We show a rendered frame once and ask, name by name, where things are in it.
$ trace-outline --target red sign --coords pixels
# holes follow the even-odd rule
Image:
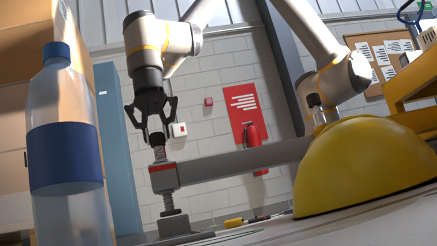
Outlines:
[[[223,88],[226,107],[228,108],[229,118],[231,119],[232,132],[235,144],[243,144],[244,128],[248,122],[258,127],[261,139],[268,139],[265,128],[264,117],[261,111],[260,100],[256,93],[254,83],[236,85]]]

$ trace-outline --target red fire extinguisher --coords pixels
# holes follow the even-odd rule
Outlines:
[[[263,144],[260,132],[258,128],[253,125],[252,121],[247,123],[247,127],[244,128],[244,140],[246,141],[247,148],[257,147]],[[267,173],[269,173],[269,169],[254,172],[253,175],[257,177]]]

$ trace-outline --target water bottle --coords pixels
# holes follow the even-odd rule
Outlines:
[[[70,47],[47,43],[26,102],[29,185],[37,244],[113,245],[94,107]]]

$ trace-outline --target bottle cap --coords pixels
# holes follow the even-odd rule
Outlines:
[[[42,63],[50,57],[65,57],[71,62],[70,46],[64,42],[50,42],[42,48]]]

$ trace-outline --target blue label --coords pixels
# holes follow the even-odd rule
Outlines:
[[[56,122],[26,136],[30,191],[77,181],[103,183],[96,127],[82,122]]]

